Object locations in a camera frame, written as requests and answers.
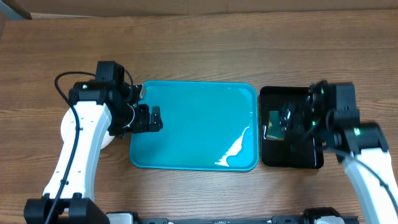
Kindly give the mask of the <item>green yellow sponge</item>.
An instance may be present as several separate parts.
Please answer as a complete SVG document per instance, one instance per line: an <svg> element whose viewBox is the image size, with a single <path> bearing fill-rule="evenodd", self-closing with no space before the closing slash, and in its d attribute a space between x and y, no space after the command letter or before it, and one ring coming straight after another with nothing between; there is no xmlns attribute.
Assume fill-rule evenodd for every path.
<svg viewBox="0 0 398 224"><path fill-rule="evenodd" d="M265 138L273 141L283 141L285 138L285 133L280 126L280 117L278 111L269 112L269 120Z"/></svg>

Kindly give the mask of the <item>white plate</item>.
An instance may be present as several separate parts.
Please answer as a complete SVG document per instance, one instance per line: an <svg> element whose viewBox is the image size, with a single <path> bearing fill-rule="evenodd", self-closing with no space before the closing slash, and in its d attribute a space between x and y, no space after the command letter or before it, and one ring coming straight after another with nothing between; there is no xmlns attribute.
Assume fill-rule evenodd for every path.
<svg viewBox="0 0 398 224"><path fill-rule="evenodd" d="M62 141L66 140L66 138L67 138L69 124L71 122L71 118L70 118L71 115L72 115L72 111L71 111L71 109L69 109L63 116L63 119L62 119L62 122L60 125L60 134L61 134ZM110 136L109 132L106 131L106 133L104 135L103 142L101 143L101 149L104 149L106 146L108 146L112 142L113 139L114 139L114 136Z"/></svg>

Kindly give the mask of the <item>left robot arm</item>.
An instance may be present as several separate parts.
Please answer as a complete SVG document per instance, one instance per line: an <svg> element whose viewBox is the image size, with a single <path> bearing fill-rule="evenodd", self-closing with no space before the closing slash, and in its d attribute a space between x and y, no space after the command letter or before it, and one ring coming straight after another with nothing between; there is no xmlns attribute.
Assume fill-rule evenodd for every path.
<svg viewBox="0 0 398 224"><path fill-rule="evenodd" d="M126 82L129 72L115 61L99 61L91 80L77 82L60 95L70 120L57 166L41 198L28 199L27 223L137 223L133 212L104 213L95 203L94 186L106 135L158 132L160 108L140 105L145 88Z"/></svg>

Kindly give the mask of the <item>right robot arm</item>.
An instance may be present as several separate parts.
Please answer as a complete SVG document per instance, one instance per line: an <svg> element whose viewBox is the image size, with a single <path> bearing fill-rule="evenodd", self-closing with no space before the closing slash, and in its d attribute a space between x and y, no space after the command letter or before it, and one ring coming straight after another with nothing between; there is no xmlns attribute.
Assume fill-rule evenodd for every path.
<svg viewBox="0 0 398 224"><path fill-rule="evenodd" d="M362 123L353 83L312 84L303 101L279 110L284 138L301 144L312 137L319 151L336 155L367 223L397 223L397 182L389 145L377 123Z"/></svg>

